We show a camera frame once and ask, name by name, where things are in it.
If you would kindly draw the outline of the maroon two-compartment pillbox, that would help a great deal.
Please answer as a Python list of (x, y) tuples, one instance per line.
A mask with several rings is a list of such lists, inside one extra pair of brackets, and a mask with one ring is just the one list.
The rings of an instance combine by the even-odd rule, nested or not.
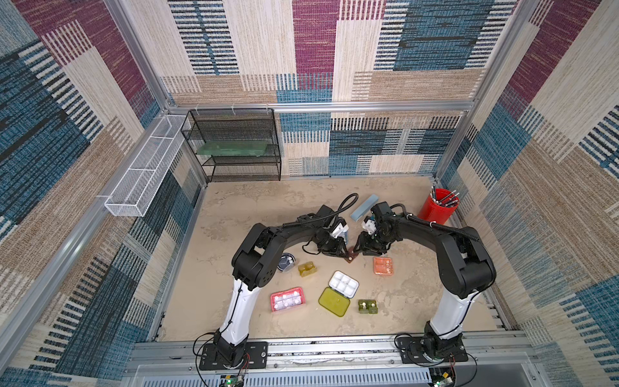
[(359, 256), (359, 253), (356, 252), (353, 247), (351, 247), (351, 248), (348, 248), (344, 259), (346, 262), (351, 263), (354, 261), (354, 259), (357, 258), (357, 256)]

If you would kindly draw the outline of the orange pillbox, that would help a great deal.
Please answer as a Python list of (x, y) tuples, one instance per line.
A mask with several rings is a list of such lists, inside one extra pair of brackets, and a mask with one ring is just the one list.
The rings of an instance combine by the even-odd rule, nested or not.
[(394, 273), (393, 260), (388, 257), (374, 257), (373, 272), (379, 276), (392, 276)]

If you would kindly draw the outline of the yellow two-compartment pillbox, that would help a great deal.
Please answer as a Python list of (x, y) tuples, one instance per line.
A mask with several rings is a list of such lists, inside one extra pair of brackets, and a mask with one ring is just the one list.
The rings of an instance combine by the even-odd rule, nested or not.
[(308, 277), (317, 272), (317, 267), (313, 261), (308, 261), (298, 266), (298, 272), (300, 277)]

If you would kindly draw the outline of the round dark blue pillbox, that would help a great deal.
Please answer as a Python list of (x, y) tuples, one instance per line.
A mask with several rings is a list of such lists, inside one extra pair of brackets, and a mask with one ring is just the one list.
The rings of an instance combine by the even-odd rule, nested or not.
[(295, 266), (295, 264), (296, 258), (293, 254), (283, 253), (277, 264), (277, 269), (282, 273), (286, 273), (290, 271)]

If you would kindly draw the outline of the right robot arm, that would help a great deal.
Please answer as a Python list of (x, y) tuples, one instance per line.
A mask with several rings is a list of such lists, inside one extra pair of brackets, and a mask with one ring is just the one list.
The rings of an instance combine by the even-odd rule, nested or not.
[(377, 203), (367, 220), (373, 225), (359, 235), (354, 253), (385, 255), (396, 242), (410, 240), (429, 248), (437, 259), (443, 294), (422, 336), (401, 334), (395, 346), (403, 361), (437, 365), (443, 361), (466, 361), (463, 325), (472, 304), (496, 280), (496, 269), (472, 227), (454, 228), (427, 221), (395, 206)]

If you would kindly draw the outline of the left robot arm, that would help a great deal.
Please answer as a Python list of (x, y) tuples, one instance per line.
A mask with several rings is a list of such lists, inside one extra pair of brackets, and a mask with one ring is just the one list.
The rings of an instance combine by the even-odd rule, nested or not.
[(340, 215), (358, 199), (357, 193), (351, 193), (336, 210), (323, 205), (318, 212), (303, 214), (291, 223), (276, 227), (257, 223), (251, 228), (231, 260), (234, 286), (230, 306), (211, 339), (215, 359), (224, 367), (239, 367), (247, 358), (249, 325), (257, 298), (275, 276), (287, 248), (314, 243), (317, 255), (346, 261), (350, 258), (345, 238), (334, 232), (344, 224)]

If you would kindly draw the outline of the light blue stapler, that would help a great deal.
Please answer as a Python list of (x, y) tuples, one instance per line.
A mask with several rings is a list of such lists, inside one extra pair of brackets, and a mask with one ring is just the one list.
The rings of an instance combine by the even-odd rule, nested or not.
[(351, 219), (355, 222), (362, 219), (371, 210), (371, 208), (378, 203), (378, 200), (379, 197), (376, 194), (372, 194), (351, 213)]

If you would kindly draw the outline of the white pillbox with green lid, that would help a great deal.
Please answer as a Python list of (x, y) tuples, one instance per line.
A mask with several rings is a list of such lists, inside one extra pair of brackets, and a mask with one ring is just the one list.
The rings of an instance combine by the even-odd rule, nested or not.
[(359, 282), (356, 279), (336, 270), (328, 282), (328, 287), (319, 297), (319, 305), (341, 318), (345, 316), (358, 290)]

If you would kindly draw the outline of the small green two-compartment pillbox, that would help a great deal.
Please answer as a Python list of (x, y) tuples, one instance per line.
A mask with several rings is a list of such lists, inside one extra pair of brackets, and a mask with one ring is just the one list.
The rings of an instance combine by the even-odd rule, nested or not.
[(374, 299), (360, 299), (358, 301), (360, 314), (378, 314), (377, 301)]

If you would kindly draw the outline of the pink pillbox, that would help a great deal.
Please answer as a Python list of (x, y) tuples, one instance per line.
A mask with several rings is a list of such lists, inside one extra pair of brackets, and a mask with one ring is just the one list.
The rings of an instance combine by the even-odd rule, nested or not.
[(306, 298), (301, 287), (272, 293), (270, 295), (271, 310), (273, 313), (288, 311), (306, 304)]

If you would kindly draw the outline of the red pen cup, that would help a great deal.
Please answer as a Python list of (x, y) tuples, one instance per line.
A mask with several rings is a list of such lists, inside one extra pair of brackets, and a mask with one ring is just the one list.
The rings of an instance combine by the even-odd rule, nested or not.
[(432, 186), (418, 217), (428, 222), (445, 224), (459, 206), (459, 193)]

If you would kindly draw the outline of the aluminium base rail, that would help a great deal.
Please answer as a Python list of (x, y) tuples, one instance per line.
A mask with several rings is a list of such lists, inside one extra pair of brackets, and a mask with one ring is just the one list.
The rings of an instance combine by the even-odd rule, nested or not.
[(394, 335), (258, 339), (235, 369), (202, 369), (198, 343), (135, 345), (123, 386), (549, 386), (535, 350), (520, 331), (467, 332), (465, 360), (411, 363)]

